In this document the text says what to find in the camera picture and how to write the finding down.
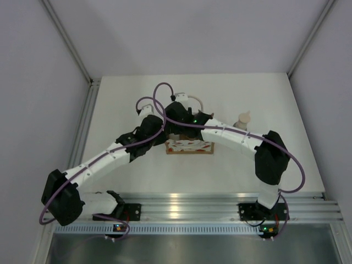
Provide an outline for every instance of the black cable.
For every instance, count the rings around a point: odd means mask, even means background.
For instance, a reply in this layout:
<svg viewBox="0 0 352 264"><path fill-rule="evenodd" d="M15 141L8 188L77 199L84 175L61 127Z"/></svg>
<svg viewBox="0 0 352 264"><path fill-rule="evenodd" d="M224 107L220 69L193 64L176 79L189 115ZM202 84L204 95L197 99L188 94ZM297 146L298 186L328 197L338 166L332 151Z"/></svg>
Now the black cable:
<svg viewBox="0 0 352 264"><path fill-rule="evenodd" d="M259 224L250 224L250 223L247 222L247 220L245 220L245 222L246 222L248 225L250 225L251 227L258 227L258 226L264 224L265 220L263 220L263 221L260 222Z"/></svg>

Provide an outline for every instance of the gray wall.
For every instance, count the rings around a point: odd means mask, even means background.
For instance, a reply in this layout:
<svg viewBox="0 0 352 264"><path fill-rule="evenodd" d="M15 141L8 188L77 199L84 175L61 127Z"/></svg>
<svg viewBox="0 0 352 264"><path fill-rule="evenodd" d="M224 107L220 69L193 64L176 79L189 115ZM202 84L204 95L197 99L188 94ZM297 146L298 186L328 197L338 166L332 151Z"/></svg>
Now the gray wall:
<svg viewBox="0 0 352 264"><path fill-rule="evenodd" d="M37 0L0 1L0 263L27 263L41 193L66 169L83 80Z"/></svg>
<svg viewBox="0 0 352 264"><path fill-rule="evenodd" d="M338 1L291 79L327 194L352 234L352 1Z"/></svg>
<svg viewBox="0 0 352 264"><path fill-rule="evenodd" d="M88 72L287 72L327 0L52 0Z"/></svg>

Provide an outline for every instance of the robotic arm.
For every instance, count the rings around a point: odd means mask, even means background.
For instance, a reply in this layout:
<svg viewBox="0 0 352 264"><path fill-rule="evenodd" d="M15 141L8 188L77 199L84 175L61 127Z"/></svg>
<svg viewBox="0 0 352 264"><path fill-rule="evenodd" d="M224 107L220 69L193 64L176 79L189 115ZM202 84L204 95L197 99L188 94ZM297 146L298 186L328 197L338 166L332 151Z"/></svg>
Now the robotic arm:
<svg viewBox="0 0 352 264"><path fill-rule="evenodd" d="M270 213L278 202L279 182L290 160L285 153L267 142L250 137L244 130L243 135L226 130L232 126L214 119L209 114L200 111L192 114L188 108L187 95L184 93L178 94L165 112L166 116L174 121L214 129L182 126L169 121L164 123L161 118L153 115L153 107L150 104L143 107L139 112L141 125L132 132L121 135L110 147L87 162L63 173L56 169L49 174L41 201L46 205L52 200L48 210L62 226L72 223L79 216L91 216L96 213L119 216L124 201L118 194L113 191L80 193L80 188L144 155L152 146L163 144L170 134L183 134L192 139L226 145L254 160L256 176L261 181L257 209L262 211L263 215ZM270 131L263 137L285 148L276 132Z"/></svg>

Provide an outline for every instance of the white tabletop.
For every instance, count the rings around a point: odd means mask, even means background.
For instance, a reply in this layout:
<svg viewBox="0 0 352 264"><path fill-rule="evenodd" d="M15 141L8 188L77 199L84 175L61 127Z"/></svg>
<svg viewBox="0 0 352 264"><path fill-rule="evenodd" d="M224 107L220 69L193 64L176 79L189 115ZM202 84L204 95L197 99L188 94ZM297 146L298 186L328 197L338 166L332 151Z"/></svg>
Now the white tabletop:
<svg viewBox="0 0 352 264"><path fill-rule="evenodd" d="M155 86L166 81L175 92L202 99L205 113L227 124L251 111L249 131L280 134L287 149L306 172L304 192L323 192L323 183L296 105L291 85L284 73L197 74L107 76L101 81L83 160L95 156L121 134L140 124L135 102L152 96ZM170 91L164 86L157 98L167 106ZM150 103L142 102L140 106ZM196 101L190 104L197 109ZM282 176L282 189L295 189L301 174L291 160ZM121 193L256 193L259 180L254 162L215 144L214 155L166 155L165 146L152 148L131 164L85 188L87 191L114 190Z"/></svg>

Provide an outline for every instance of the perforated metal strip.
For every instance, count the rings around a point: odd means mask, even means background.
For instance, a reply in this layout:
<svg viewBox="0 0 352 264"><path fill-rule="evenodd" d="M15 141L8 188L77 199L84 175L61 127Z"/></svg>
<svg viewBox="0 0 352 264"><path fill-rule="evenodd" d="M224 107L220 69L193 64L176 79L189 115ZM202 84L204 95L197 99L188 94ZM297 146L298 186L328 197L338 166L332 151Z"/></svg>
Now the perforated metal strip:
<svg viewBox="0 0 352 264"><path fill-rule="evenodd" d="M258 227L243 224L131 224L133 235L254 235ZM71 224L57 226L57 234L119 234L114 224Z"/></svg>

